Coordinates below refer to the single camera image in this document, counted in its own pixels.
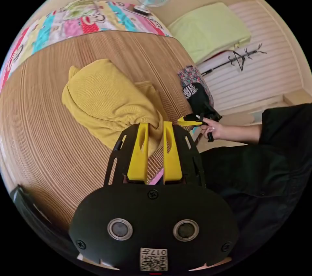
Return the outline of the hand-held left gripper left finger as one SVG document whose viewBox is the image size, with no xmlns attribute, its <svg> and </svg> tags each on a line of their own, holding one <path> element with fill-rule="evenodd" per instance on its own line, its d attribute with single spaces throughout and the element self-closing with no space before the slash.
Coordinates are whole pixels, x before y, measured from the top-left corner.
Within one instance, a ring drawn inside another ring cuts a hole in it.
<svg viewBox="0 0 312 276">
<path fill-rule="evenodd" d="M 149 125 L 140 123 L 127 172 L 129 181 L 147 181 L 148 153 Z"/>
</svg>

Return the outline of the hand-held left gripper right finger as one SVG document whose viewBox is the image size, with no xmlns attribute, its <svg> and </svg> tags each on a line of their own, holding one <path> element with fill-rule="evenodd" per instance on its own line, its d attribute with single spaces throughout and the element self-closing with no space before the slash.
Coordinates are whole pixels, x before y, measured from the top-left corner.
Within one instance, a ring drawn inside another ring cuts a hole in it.
<svg viewBox="0 0 312 276">
<path fill-rule="evenodd" d="M 163 180 L 180 181 L 182 169 L 172 122 L 163 123 Z"/>
</svg>

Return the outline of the person's right hand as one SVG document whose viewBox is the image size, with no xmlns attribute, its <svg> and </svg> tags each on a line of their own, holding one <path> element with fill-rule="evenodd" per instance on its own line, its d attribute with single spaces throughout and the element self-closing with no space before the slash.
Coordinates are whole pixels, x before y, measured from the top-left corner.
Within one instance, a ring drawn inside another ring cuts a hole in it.
<svg viewBox="0 0 312 276">
<path fill-rule="evenodd" d="M 223 133 L 223 126 L 212 119 L 203 118 L 203 124 L 200 127 L 201 134 L 208 140 L 221 139 Z"/>
</svg>

